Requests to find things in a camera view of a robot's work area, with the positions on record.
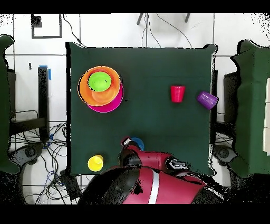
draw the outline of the pink bowl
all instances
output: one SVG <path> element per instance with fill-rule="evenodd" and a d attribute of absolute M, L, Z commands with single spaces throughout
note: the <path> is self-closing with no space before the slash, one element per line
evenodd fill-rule
<path fill-rule="evenodd" d="M 100 112 L 100 113 L 108 113 L 113 111 L 114 109 L 116 109 L 122 102 L 123 100 L 123 96 L 124 96 L 124 88 L 123 85 L 120 84 L 120 90 L 119 93 L 117 94 L 117 96 L 108 104 L 104 105 L 104 106 L 90 106 L 87 105 L 88 107 L 90 107 L 92 110 L 96 111 L 96 112 Z"/>

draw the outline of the green tablecloth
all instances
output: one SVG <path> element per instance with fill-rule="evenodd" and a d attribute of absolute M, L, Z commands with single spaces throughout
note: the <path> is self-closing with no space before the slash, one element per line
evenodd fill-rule
<path fill-rule="evenodd" d="M 139 137 L 146 151 L 171 153 L 207 175 L 209 111 L 196 100 L 210 91 L 214 45 L 205 49 L 81 48 L 71 50 L 71 173 L 98 174 L 88 169 L 88 159 L 104 158 L 108 169 L 118 164 L 124 137 Z M 106 114 L 82 102 L 77 85 L 95 66 L 113 68 L 123 78 L 124 100 Z M 180 104 L 170 101 L 170 85 L 184 85 Z"/>
<path fill-rule="evenodd" d="M 241 76 L 237 90 L 235 150 L 230 163 L 234 172 L 246 178 L 250 174 L 270 174 L 270 156 L 263 152 L 266 80 L 270 78 L 270 49 L 251 41 L 241 41 L 233 59 Z"/>

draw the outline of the blue cup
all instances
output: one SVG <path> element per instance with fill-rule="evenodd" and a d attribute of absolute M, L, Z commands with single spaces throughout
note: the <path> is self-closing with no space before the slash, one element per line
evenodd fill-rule
<path fill-rule="evenodd" d="M 140 149 L 142 151 L 144 151 L 144 143 L 143 143 L 143 141 L 140 138 L 132 137 L 131 140 L 133 140 L 134 142 L 136 142 L 139 145 Z"/>

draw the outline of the floor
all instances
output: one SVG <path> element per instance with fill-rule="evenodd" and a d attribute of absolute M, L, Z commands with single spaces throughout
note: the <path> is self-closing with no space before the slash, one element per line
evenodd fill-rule
<path fill-rule="evenodd" d="M 223 76 L 236 71 L 236 66 L 229 58 L 236 54 L 237 43 L 243 39 L 251 39 L 261 46 L 270 45 L 270 33 L 267 17 L 263 14 L 191 14 L 185 23 L 186 13 L 158 14 L 162 19 L 171 23 L 181 30 L 188 38 L 193 48 L 203 48 L 206 44 L 216 44 L 215 68 L 218 70 L 218 97 L 217 110 L 218 120 L 223 120 L 224 97 Z M 65 14 L 65 19 L 70 22 L 74 35 L 81 40 L 85 46 L 114 47 L 146 46 L 146 34 L 142 41 L 143 30 L 146 24 L 142 18 L 141 23 L 136 25 L 139 13 L 133 14 Z M 41 14 L 42 27 L 35 28 L 35 36 L 59 35 L 59 15 Z M 16 80 L 16 111 L 38 110 L 37 98 L 37 68 L 48 66 L 51 69 L 51 80 L 49 80 L 49 109 L 50 126 L 64 124 L 66 122 L 66 49 L 65 42 L 78 42 L 72 35 L 69 24 L 62 18 L 62 38 L 54 39 L 32 39 L 31 16 L 30 15 L 0 15 L 0 34 L 8 34 L 14 37 L 15 43 L 6 50 L 6 60 L 11 69 L 15 69 Z M 148 30 L 147 47 L 159 48 L 190 48 L 187 39 L 178 30 L 160 19 L 157 14 L 149 14 L 151 31 Z M 35 112 L 18 113 L 17 120 L 34 118 Z M 35 133 L 27 132 L 26 137 L 37 140 Z M 60 130 L 54 139 L 65 141 Z M 21 136 L 13 136 L 11 150 L 24 145 Z M 66 168 L 66 147 L 61 147 L 57 160 L 59 171 Z M 42 153 L 46 160 L 46 167 L 52 170 L 51 157 L 47 150 Z M 213 158 L 213 169 L 216 171 L 214 179 L 223 186 L 230 186 L 228 170 L 218 165 Z M 35 165 L 28 165 L 23 178 L 24 195 L 27 203 L 35 203 L 37 195 L 46 188 L 48 183 L 47 171 L 42 158 Z M 78 176 L 78 183 L 83 190 L 93 176 Z M 63 204 L 62 200 L 47 200 L 43 196 L 39 203 Z"/>

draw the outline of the red cup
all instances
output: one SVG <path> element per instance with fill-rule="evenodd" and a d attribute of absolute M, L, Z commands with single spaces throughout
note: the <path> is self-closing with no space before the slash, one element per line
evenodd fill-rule
<path fill-rule="evenodd" d="M 171 101 L 182 102 L 185 88 L 185 86 L 171 86 Z"/>

